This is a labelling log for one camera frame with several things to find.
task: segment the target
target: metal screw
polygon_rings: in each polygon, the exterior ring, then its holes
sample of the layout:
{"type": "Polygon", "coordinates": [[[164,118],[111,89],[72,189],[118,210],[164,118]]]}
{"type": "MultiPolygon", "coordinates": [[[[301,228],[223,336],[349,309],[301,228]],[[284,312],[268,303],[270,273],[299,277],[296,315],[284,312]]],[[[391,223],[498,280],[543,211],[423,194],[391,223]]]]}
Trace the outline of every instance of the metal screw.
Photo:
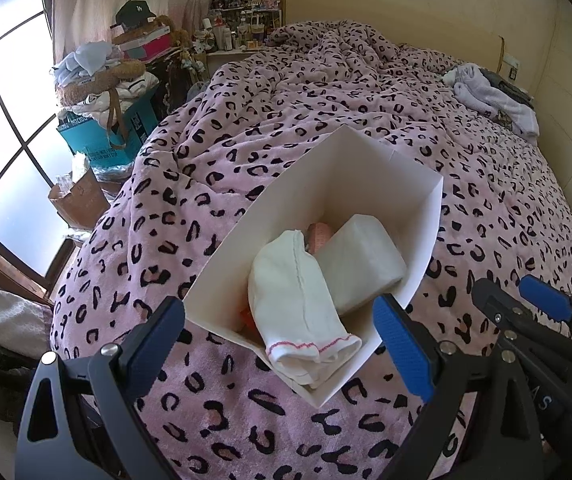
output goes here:
{"type": "Polygon", "coordinates": [[[55,352],[46,352],[42,356],[42,363],[45,365],[51,365],[57,360],[57,354],[55,352]]]}
{"type": "Polygon", "coordinates": [[[452,341],[442,341],[440,343],[440,351],[446,355],[453,355],[457,351],[457,345],[452,341]]]}
{"type": "Polygon", "coordinates": [[[515,359],[517,359],[517,357],[515,357],[515,354],[512,350],[503,350],[502,359],[508,364],[512,364],[515,362],[515,359]]]}
{"type": "Polygon", "coordinates": [[[102,346],[100,349],[100,353],[103,356],[110,357],[117,354],[120,348],[115,343],[108,343],[107,345],[102,346]]]}

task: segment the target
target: window frame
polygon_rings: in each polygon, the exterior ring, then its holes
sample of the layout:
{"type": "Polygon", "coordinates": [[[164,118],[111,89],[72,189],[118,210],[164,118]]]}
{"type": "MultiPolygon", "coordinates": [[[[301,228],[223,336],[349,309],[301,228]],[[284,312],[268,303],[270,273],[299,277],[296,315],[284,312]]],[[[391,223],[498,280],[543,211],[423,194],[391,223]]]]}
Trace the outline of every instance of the window frame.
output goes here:
{"type": "MultiPolygon", "coordinates": [[[[0,36],[0,41],[3,40],[5,37],[7,37],[12,32],[15,32],[18,28],[23,27],[27,23],[32,22],[32,20],[35,20],[35,19],[39,18],[40,16],[44,17],[44,19],[46,21],[47,28],[48,28],[48,33],[50,35],[52,35],[50,22],[48,19],[48,12],[46,11],[46,8],[45,8],[47,1],[52,1],[52,0],[42,0],[42,7],[43,8],[40,12],[37,12],[34,15],[29,16],[28,18],[23,20],[21,23],[18,23],[14,27],[10,28],[10,30],[7,30],[4,34],[2,34],[0,36]]],[[[26,140],[24,140],[21,133],[19,132],[18,127],[16,126],[15,122],[13,121],[13,118],[10,116],[8,108],[6,107],[6,104],[4,103],[4,100],[1,96],[1,94],[0,94],[0,108],[1,108],[2,113],[4,114],[4,116],[6,118],[6,121],[8,122],[10,128],[12,129],[13,133],[15,134],[15,137],[17,138],[17,140],[20,144],[19,149],[16,150],[16,152],[11,156],[10,160],[6,163],[6,165],[0,171],[0,180],[6,174],[6,171],[9,170],[11,165],[17,160],[17,158],[22,153],[25,153],[28,156],[28,158],[30,159],[30,161],[33,164],[33,166],[35,167],[35,169],[42,176],[42,178],[44,179],[44,181],[46,182],[48,187],[52,187],[54,185],[54,183],[50,179],[50,177],[48,177],[48,174],[45,172],[44,168],[42,168],[42,165],[37,161],[37,158],[32,153],[31,148],[30,148],[30,143],[32,140],[34,140],[37,137],[37,135],[39,135],[39,133],[41,133],[45,128],[47,128],[55,120],[56,115],[52,114],[50,117],[48,117],[26,140]]],[[[32,267],[30,267],[28,264],[26,264],[21,258],[16,256],[16,254],[13,253],[12,251],[10,251],[1,241],[0,241],[0,256],[10,265],[10,267],[13,267],[19,273],[21,273],[21,275],[28,278],[31,282],[34,282],[37,286],[43,288],[45,290],[46,295],[48,295],[48,294],[50,294],[53,286],[57,282],[57,279],[58,279],[61,271],[63,270],[64,265],[66,264],[66,262],[70,258],[70,255],[72,254],[74,248],[75,248],[74,244],[71,240],[64,240],[61,247],[59,248],[58,252],[54,255],[53,260],[50,263],[50,266],[48,266],[48,269],[47,269],[45,275],[43,275],[43,276],[40,273],[38,273],[36,270],[34,270],[32,267]]],[[[14,272],[12,269],[8,269],[8,266],[0,265],[0,272],[2,273],[2,275],[13,280],[15,283],[22,281],[21,276],[15,276],[15,277],[11,276],[11,274],[14,274],[14,272]]],[[[27,287],[25,285],[21,285],[21,286],[25,290],[27,289],[27,287]]],[[[34,296],[34,294],[33,294],[34,290],[30,290],[32,288],[33,288],[32,286],[28,286],[28,292],[32,296],[34,296]]]]}

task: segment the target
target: white paper box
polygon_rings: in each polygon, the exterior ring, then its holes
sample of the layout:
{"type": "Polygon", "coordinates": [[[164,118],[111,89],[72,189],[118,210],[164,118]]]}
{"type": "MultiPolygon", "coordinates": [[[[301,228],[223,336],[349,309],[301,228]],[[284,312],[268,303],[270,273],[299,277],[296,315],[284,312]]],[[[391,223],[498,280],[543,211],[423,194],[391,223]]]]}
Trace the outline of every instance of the white paper box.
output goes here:
{"type": "MultiPolygon", "coordinates": [[[[245,338],[239,313],[248,305],[255,256],[285,230],[303,232],[313,222],[339,229],[352,215],[380,220],[408,268],[391,292],[402,307],[411,301],[431,259],[440,221],[442,177],[433,170],[348,126],[322,140],[277,177],[217,248],[184,298],[195,324],[255,352],[269,367],[266,347],[245,338]]],[[[318,408],[359,370],[380,345],[371,304],[341,318],[362,338],[362,348],[319,388],[277,375],[318,408]]]]}

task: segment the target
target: pink box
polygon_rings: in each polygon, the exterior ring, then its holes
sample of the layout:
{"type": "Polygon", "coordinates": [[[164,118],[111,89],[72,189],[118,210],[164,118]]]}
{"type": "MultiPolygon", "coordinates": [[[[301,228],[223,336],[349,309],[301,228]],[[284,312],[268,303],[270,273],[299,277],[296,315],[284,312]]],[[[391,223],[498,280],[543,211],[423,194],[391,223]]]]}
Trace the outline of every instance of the pink box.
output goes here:
{"type": "Polygon", "coordinates": [[[170,27],[161,27],[146,36],[122,43],[119,47],[124,57],[150,61],[170,49],[170,46],[170,27]]]}

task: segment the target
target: orange object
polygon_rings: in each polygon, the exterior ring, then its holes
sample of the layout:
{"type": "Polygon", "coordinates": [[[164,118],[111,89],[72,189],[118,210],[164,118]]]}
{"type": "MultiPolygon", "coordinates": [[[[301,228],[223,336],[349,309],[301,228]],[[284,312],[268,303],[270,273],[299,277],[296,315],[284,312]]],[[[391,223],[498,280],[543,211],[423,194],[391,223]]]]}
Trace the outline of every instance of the orange object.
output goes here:
{"type": "Polygon", "coordinates": [[[333,234],[330,225],[324,224],[323,222],[315,222],[309,225],[308,231],[306,232],[306,241],[308,243],[307,251],[310,254],[315,254],[330,240],[333,234]]]}
{"type": "Polygon", "coordinates": [[[250,311],[250,307],[247,306],[242,312],[240,313],[242,320],[247,328],[250,330],[254,330],[258,332],[257,326],[255,325],[255,319],[253,319],[253,313],[250,311]]]}

